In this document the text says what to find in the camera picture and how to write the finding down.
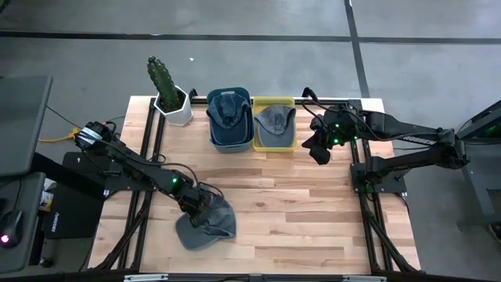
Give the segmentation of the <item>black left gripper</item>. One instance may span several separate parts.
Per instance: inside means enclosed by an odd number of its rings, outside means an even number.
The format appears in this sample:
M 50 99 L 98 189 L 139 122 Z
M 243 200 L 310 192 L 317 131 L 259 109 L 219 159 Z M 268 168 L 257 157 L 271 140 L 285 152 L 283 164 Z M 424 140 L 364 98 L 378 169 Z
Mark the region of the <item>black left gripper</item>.
M 189 217 L 193 228 L 203 225 L 211 213 L 210 204 L 214 194 L 205 186 L 192 188 L 183 196 L 183 211 Z

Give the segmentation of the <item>grey cap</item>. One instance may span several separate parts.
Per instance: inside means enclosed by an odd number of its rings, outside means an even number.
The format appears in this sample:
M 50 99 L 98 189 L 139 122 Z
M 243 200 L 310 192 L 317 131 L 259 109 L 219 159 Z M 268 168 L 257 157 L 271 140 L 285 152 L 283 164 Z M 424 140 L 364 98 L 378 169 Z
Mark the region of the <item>grey cap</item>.
M 285 105 L 271 105 L 254 118 L 258 139 L 263 147 L 291 147 L 295 138 L 296 109 Z
M 182 246 L 189 251 L 199 251 L 210 247 L 219 240 L 236 236 L 236 214 L 229 202 L 222 196 L 214 196 L 207 221 L 193 228 L 187 214 L 175 222 L 175 232 Z

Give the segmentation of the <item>dark navy blue cap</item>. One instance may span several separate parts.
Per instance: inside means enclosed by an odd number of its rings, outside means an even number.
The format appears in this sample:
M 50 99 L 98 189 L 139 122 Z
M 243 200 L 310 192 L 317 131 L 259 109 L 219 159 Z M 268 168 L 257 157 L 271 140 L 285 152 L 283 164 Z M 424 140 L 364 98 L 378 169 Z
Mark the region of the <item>dark navy blue cap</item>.
M 247 118 L 250 109 L 247 99 L 241 95 L 230 93 L 215 96 L 206 110 L 212 141 L 219 146 L 245 143 L 249 132 Z

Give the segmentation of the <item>teal plastic bin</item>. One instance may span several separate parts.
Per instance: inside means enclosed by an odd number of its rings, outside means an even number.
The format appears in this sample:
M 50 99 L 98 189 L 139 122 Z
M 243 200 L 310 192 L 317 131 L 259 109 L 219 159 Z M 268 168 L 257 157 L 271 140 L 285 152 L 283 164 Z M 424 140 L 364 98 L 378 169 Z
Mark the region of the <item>teal plastic bin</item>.
M 252 142 L 254 140 L 254 122 L 253 122 L 253 109 L 251 105 L 251 97 L 249 92 L 242 88 L 242 87 L 234 87 L 234 88 L 226 88 L 226 89 L 215 89 L 212 90 L 208 95 L 207 95 L 207 103 L 209 107 L 209 103 L 212 101 L 212 99 L 220 94 L 230 94 L 230 93 L 235 93 L 238 95 L 241 95 L 242 97 L 246 98 L 248 103 L 250 104 L 250 110 L 248 112 L 248 125 L 249 125 L 249 132 L 247 136 L 247 140 L 245 143 L 240 143 L 236 145 L 229 145 L 229 146 L 219 146 L 215 144 L 212 141 L 212 138 L 210 137 L 210 142 L 211 144 L 215 147 L 215 149 L 222 154 L 235 154 L 235 153 L 243 153 L 247 150 L 250 149 Z

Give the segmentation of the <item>white hexagonal plant pot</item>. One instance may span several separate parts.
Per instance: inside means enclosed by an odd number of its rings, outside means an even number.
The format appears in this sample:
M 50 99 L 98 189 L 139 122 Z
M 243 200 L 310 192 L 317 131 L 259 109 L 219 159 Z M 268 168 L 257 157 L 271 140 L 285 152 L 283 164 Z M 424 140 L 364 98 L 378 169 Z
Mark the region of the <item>white hexagonal plant pot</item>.
M 160 112 L 160 115 L 166 119 L 169 125 L 184 127 L 193 119 L 193 110 L 189 95 L 177 85 L 175 88 L 178 95 L 182 98 L 182 107 L 179 110 L 164 112 L 160 106 L 160 94 L 157 94 L 153 105 Z

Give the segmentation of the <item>black Trossen box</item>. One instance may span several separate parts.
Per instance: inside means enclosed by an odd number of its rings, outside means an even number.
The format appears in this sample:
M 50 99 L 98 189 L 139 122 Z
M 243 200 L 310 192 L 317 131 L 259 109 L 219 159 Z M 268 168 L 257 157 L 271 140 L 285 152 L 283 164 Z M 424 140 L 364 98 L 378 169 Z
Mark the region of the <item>black Trossen box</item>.
M 104 201 L 57 183 L 50 212 L 44 218 L 45 238 L 71 239 L 93 237 L 96 233 Z

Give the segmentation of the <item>black diagonal bar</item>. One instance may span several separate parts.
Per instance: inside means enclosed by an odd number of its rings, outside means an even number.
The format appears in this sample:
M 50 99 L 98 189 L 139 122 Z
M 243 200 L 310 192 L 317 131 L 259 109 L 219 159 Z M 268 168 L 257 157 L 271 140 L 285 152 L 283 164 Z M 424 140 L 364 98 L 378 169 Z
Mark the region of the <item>black diagonal bar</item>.
M 57 183 L 62 183 L 79 193 L 83 193 L 87 196 L 95 198 L 96 200 L 105 200 L 104 186 L 102 184 L 99 184 L 74 170 L 66 168 L 42 154 L 34 154 L 30 172 L 43 172 L 47 178 L 54 180 Z

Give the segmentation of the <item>green cactus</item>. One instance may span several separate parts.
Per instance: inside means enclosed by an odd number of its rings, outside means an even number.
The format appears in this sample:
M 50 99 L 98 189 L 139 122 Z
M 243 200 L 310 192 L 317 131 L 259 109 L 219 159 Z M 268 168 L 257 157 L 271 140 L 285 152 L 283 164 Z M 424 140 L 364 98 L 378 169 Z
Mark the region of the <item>green cactus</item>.
M 147 62 L 147 71 L 159 94 L 162 111 L 170 113 L 179 110 L 182 103 L 165 64 L 155 56 L 151 56 Z

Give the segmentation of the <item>white and yellow packet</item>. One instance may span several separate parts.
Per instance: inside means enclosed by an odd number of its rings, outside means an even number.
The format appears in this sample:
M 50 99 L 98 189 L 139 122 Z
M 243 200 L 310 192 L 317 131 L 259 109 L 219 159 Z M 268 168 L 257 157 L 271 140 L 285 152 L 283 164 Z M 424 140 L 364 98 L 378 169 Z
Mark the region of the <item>white and yellow packet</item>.
M 39 210 L 42 212 L 50 212 L 54 194 L 49 190 L 55 187 L 55 182 L 51 179 L 45 179 L 43 190 L 40 197 Z

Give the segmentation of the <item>dark grey desk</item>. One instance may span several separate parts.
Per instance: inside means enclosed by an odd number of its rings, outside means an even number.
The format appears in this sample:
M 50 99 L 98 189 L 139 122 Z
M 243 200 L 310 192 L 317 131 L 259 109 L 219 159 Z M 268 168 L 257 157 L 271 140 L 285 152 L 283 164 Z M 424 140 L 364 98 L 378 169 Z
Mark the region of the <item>dark grey desk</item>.
M 0 182 L 0 219 L 13 209 L 23 212 L 22 241 L 14 248 L 0 246 L 0 274 L 18 272 L 30 261 L 44 181 L 45 174 L 35 172 Z

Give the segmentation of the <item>black computer mouse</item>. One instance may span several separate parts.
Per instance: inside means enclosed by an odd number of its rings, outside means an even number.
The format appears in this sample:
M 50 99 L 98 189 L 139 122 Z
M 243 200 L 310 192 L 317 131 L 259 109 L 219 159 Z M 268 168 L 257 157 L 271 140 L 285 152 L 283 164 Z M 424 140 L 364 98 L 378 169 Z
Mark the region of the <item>black computer mouse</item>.
M 23 212 L 19 209 L 8 211 L 0 219 L 0 246 L 14 248 L 22 241 Z

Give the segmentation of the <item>grey flat monitor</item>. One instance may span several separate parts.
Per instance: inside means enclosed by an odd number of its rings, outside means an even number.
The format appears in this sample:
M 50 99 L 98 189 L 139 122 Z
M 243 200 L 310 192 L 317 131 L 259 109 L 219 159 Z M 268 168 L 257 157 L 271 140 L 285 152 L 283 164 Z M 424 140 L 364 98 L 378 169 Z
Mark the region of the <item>grey flat monitor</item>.
M 52 77 L 0 79 L 0 177 L 30 171 Z

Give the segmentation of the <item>silver bracket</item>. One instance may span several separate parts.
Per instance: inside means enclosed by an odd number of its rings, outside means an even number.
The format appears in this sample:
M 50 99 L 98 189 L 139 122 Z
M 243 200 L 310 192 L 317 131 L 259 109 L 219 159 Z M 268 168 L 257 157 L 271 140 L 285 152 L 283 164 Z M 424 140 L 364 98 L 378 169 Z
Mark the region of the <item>silver bracket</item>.
M 164 282 L 169 280 L 166 273 L 126 275 L 123 282 Z
M 378 276 L 349 275 L 343 276 L 342 282 L 387 282 L 387 278 Z

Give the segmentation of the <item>black aluminium rig frame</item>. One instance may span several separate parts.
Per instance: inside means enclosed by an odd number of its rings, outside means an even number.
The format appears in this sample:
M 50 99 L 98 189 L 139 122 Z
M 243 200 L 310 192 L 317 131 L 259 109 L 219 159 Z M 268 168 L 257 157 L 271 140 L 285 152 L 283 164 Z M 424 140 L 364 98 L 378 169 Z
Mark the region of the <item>black aluminium rig frame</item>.
M 370 272 L 359 196 L 349 167 L 361 148 L 332 149 L 320 166 L 308 151 L 248 150 L 222 154 L 210 143 L 206 108 L 193 107 L 185 127 L 166 125 L 158 151 L 180 171 L 219 188 L 236 213 L 236 237 L 201 251 L 175 233 L 180 215 L 155 194 L 146 224 L 143 273 L 367 274 Z

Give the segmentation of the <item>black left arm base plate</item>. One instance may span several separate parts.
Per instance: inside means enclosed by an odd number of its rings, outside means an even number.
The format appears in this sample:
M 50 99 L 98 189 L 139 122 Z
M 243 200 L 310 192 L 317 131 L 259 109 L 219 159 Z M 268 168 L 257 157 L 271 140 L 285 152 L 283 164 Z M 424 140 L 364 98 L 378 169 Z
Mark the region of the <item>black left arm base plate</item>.
M 139 174 L 117 164 L 106 156 L 93 156 L 82 152 L 66 153 L 63 166 L 98 183 L 109 191 L 155 191 L 156 187 Z

